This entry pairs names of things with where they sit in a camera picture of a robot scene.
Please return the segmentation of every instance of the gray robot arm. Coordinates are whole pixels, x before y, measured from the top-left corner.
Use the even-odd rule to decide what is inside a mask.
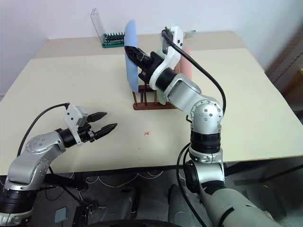
[[[105,115],[105,112],[88,115],[80,106],[70,104],[65,114],[67,129],[58,129],[29,140],[25,150],[9,168],[0,195],[0,226],[24,226],[29,222],[36,194],[52,161],[65,152],[66,148],[87,141],[93,142],[110,133],[116,123],[97,132],[90,130],[89,123]]]
[[[179,28],[163,32],[176,47],[182,46],[182,31]],[[167,40],[163,40],[162,46],[166,47],[163,53],[172,61],[165,59],[160,65],[160,57],[154,52],[149,57],[135,47],[126,46],[125,51],[142,69],[139,77],[146,83],[151,82],[154,90],[161,90],[170,103],[191,119],[191,160],[184,166],[188,189],[199,194],[215,227],[280,227],[238,191],[225,188],[220,144],[220,122],[224,111],[217,100],[204,96],[194,82],[172,70],[180,54],[172,46],[167,47]]]

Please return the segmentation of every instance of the robotic arm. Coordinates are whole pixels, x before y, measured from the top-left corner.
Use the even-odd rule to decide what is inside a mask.
[[[52,161],[75,144],[93,142],[109,134],[117,124],[109,124],[94,132],[90,122],[107,113],[91,115],[80,106],[69,104],[65,114],[67,129],[57,129],[33,137],[24,152],[11,164],[0,196],[0,226],[24,226],[33,212],[36,194]]]
[[[204,96],[200,88],[185,75],[173,70],[180,60],[180,48],[183,45],[180,28],[166,28],[162,31],[162,37],[165,59],[155,52],[148,56],[139,48],[131,46],[125,46],[125,51],[142,69],[139,77],[149,83],[152,89],[161,90],[170,103],[190,116],[191,160],[184,166],[188,189],[199,194],[215,227],[279,227],[278,223],[238,191],[224,186],[220,122],[225,108],[222,109],[214,98]]]

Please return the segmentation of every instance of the beige tabletop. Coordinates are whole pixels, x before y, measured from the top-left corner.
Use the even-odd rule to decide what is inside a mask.
[[[139,46],[146,52],[156,51],[159,44],[159,35],[139,36]],[[185,45],[226,93],[221,133],[225,162],[303,155],[301,123],[238,36],[198,34]],[[96,38],[48,41],[0,103],[0,175],[7,174],[35,117],[64,102],[89,113],[107,112],[92,124],[94,130],[114,122],[118,126],[93,143],[67,149],[52,163],[55,172],[175,165],[189,142],[190,125],[179,110],[133,110],[123,53],[122,48],[102,49]],[[222,101],[215,86],[196,69],[192,80],[203,94]],[[66,128],[64,113],[58,108],[45,114],[28,139]]]

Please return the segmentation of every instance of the white cable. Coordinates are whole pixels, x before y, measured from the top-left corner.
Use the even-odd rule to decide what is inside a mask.
[[[159,173],[158,175],[154,176],[154,177],[146,177],[146,176],[142,176],[141,174],[138,174],[138,175],[140,177],[144,178],[144,179],[148,179],[149,180],[149,179],[155,179],[155,178],[161,176],[162,173],[163,173],[163,171],[161,173]]]
[[[97,178],[95,179],[95,181],[92,181],[92,182],[88,181],[87,178],[85,179],[85,182],[88,183],[88,184],[92,184],[92,183],[97,182],[97,180],[98,180],[99,177],[97,176]]]
[[[186,180],[184,177],[181,176],[181,174],[179,173],[179,177],[183,180]]]
[[[88,202],[85,202],[85,200],[83,199],[83,197],[82,197],[82,195],[81,195],[81,192],[79,192],[79,196],[80,196],[80,199],[81,199],[85,204],[87,204],[87,205],[90,206],[90,204],[89,204]]]
[[[123,184],[121,184],[121,185],[118,185],[118,186],[112,186],[112,185],[109,185],[109,184],[103,182],[99,176],[98,176],[97,179],[99,179],[99,181],[100,181],[101,183],[103,183],[103,184],[104,184],[105,186],[107,186],[107,187],[110,187],[110,188],[120,188],[120,187],[122,187],[123,185],[126,185],[126,184],[130,183],[131,181],[133,181],[134,179],[136,179],[137,176],[139,176],[139,174],[136,174],[136,176],[135,176],[133,179],[131,179],[131,180],[129,180],[128,182],[125,182],[125,183],[123,183]]]
[[[147,174],[149,175],[149,176],[160,176],[161,174],[163,173],[163,171],[161,171],[159,174],[157,174],[157,175],[152,175],[150,172],[147,172]]]
[[[4,184],[1,182],[1,178],[0,178],[0,184],[2,184],[2,185],[3,185],[3,187],[4,187]]]

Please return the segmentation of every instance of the blue plate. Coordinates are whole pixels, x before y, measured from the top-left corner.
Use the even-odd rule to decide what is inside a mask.
[[[138,47],[135,20],[129,21],[125,26],[124,45]],[[133,92],[138,92],[138,67],[125,54],[126,76],[129,87]]]

